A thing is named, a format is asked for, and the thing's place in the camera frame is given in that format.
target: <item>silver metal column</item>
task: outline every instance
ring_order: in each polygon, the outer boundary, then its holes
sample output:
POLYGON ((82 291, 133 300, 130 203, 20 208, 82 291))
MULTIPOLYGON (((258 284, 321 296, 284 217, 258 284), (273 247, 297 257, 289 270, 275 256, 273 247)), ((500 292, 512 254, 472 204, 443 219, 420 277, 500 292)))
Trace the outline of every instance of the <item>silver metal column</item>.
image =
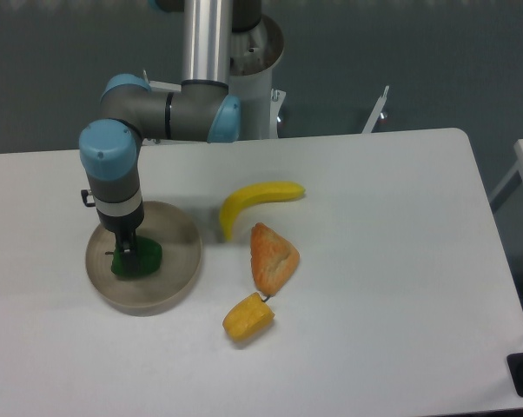
POLYGON ((267 16, 251 30, 231 36, 228 92, 241 100, 241 140, 270 137, 272 74, 283 49, 281 29, 267 16))
POLYGON ((184 2, 182 80, 228 84, 232 0, 184 2))

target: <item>gray wall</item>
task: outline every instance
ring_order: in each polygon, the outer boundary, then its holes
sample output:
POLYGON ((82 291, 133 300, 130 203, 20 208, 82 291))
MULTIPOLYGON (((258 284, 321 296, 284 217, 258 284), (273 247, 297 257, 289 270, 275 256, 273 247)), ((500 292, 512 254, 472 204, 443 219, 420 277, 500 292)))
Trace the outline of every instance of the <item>gray wall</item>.
MULTIPOLYGON (((285 136, 360 132, 391 85, 381 131, 457 127, 487 191, 523 138, 523 1, 266 0, 283 29, 275 87, 285 136)), ((0 0, 0 153, 74 149, 105 83, 146 68, 180 82, 182 16, 145 0, 0 0)), ((523 285, 523 190, 497 215, 523 285)))

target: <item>bread slice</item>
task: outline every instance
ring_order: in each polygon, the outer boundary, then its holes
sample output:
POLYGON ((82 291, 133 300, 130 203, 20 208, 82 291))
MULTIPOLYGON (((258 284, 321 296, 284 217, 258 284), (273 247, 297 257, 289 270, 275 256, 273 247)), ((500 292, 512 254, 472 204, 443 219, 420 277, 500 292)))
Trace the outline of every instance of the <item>bread slice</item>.
POLYGON ((252 228, 250 249, 255 285, 265 295, 277 294, 298 267, 298 250, 263 223, 252 228))

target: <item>white table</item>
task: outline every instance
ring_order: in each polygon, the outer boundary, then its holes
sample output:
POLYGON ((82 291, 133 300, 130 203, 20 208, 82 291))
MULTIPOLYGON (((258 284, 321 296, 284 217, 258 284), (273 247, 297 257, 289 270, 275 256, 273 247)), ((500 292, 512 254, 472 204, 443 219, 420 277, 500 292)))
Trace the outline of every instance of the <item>white table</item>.
POLYGON ((98 223, 76 151, 0 155, 1 416, 422 416, 523 407, 506 356, 523 314, 466 135, 383 135, 147 147, 147 200, 204 240, 195 285, 168 312, 121 314, 84 250, 98 223), (252 182, 298 202, 217 210, 252 182), (275 324, 236 346, 225 314, 254 291, 248 231, 292 241, 301 265, 275 324))

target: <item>green object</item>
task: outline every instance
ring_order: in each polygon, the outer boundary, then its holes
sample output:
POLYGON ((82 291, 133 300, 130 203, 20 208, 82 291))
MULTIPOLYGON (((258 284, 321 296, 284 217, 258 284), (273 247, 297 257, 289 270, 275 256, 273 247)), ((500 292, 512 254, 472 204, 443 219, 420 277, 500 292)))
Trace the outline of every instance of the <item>green object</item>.
POLYGON ((117 248, 113 252, 113 262, 111 263, 111 272, 115 275, 124 277, 141 277, 153 274, 161 266, 163 251, 161 245, 147 237, 136 237, 136 252, 140 268, 135 271, 126 271, 122 266, 121 254, 117 248))

